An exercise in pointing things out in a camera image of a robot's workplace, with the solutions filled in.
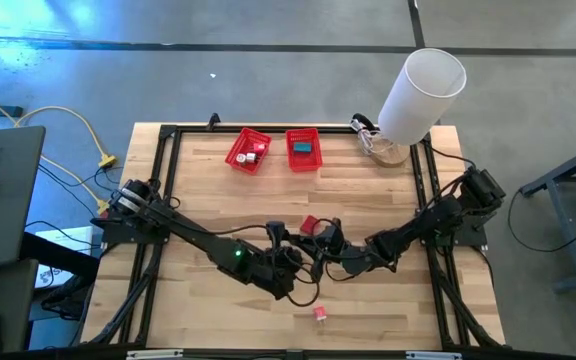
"red basket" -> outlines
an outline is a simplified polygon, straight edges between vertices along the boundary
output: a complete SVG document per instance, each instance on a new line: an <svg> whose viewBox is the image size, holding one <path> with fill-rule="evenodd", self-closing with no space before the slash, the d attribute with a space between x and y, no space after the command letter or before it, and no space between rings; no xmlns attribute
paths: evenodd
<svg viewBox="0 0 576 360"><path fill-rule="evenodd" d="M250 175L255 175L257 170L259 170L259 166L261 165L261 161L264 159L266 154L268 154L268 149L270 148L270 136L264 135L260 132L257 132L252 129L243 128L239 133L239 137L235 140L235 143L230 148L230 152L228 156L226 156L226 163L230 164L233 168L237 170L241 170L245 173ZM258 155L257 162L255 163L246 163L246 164L239 164L237 162L237 154L246 154L249 152L254 152L254 145L255 144L264 144L266 148L261 155Z"/></svg>
<svg viewBox="0 0 576 360"><path fill-rule="evenodd" d="M297 142L307 142L312 146L310 153L293 151ZM319 132L317 129L299 129L286 131L286 147L288 150L288 165L292 171L313 171L323 164L321 161L321 148L319 147Z"/></svg>

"red object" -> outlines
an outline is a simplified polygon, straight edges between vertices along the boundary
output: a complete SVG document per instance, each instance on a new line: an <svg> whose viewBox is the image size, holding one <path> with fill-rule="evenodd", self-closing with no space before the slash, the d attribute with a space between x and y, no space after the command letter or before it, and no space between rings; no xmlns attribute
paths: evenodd
<svg viewBox="0 0 576 360"><path fill-rule="evenodd" d="M266 148L268 146L266 146L265 144L255 144L253 146L253 151L255 152L255 154L260 155L263 154L264 151L266 151Z"/></svg>
<svg viewBox="0 0 576 360"><path fill-rule="evenodd" d="M239 137L235 140L235 143L230 148L230 152L228 156L226 156L226 163L230 164L233 168L237 170L241 170L245 173L250 175L255 175L257 170L259 170L259 166L261 165L261 161L264 159L266 154L268 154L268 148L270 147L270 136L257 132L255 130L249 128L241 129L241 133L239 133ZM237 162L237 155L238 154L246 154L249 152L254 152L255 144L264 144L266 149L263 153L257 154L257 161L254 163L245 163L239 164Z"/></svg>
<svg viewBox="0 0 576 360"><path fill-rule="evenodd" d="M301 227L299 229L304 234L313 235L315 233L316 224L317 224L317 218L312 215L308 215L306 221L304 221L304 223L301 224Z"/></svg>
<svg viewBox="0 0 576 360"><path fill-rule="evenodd" d="M323 306L317 306L313 310L315 312L315 320L323 321L326 319L326 309Z"/></svg>
<svg viewBox="0 0 576 360"><path fill-rule="evenodd" d="M295 152L294 144L297 142L312 144L312 151L310 153ZM313 171L323 164L319 132L315 128L286 131L286 149L288 150L288 165L292 171Z"/></svg>

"gray concrete floor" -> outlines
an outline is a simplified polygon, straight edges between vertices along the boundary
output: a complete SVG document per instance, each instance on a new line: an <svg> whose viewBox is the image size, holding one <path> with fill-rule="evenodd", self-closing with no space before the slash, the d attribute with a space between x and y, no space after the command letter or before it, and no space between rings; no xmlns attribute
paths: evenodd
<svg viewBox="0 0 576 360"><path fill-rule="evenodd" d="M576 1L419 0L419 7L432 46L576 48ZM0 35L414 44L405 0L0 0ZM212 112L224 121L346 123L355 112L376 119L404 60L389 54L0 49L0 103L73 108L90 119L111 153L123 157L137 121L206 121ZM457 125L464 154L489 169L509 194L576 153L575 57L460 60L469 83L442 121ZM48 128L45 153L82 176L95 172L98 153L76 119L51 112L32 123ZM7 126L0 119L0 127ZM76 194L94 207L81 189ZM547 199L522 200L514 221L525 241L559 245ZM551 291L554 281L573 274L570 258L515 243L505 225L506 206L487 231L507 342L576 354L576 292ZM74 227L86 224L88 215L39 175L29 221L39 219Z"/></svg>

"small red block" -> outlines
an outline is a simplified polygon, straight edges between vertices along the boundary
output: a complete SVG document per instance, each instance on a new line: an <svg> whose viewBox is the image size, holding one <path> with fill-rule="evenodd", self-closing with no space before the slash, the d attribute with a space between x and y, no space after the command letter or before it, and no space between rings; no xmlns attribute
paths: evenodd
<svg viewBox="0 0 576 360"><path fill-rule="evenodd" d="M255 144L253 146L253 151L255 154L260 155L266 150L266 144Z"/></svg>
<svg viewBox="0 0 576 360"><path fill-rule="evenodd" d="M326 319L326 309L323 306L317 306L313 311L315 313L315 320L323 321Z"/></svg>
<svg viewBox="0 0 576 360"><path fill-rule="evenodd" d="M313 235L315 233L315 224L317 224L317 218L312 215L308 215L306 221L301 224L299 229L304 234Z"/></svg>

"white cylinder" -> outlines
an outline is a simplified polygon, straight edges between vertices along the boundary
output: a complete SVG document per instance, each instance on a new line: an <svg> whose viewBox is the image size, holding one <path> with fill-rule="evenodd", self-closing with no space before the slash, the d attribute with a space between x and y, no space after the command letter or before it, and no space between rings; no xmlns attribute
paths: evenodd
<svg viewBox="0 0 576 360"><path fill-rule="evenodd" d="M410 54L379 113L379 129L399 145L419 142L466 86L466 70L437 49Z"/></svg>

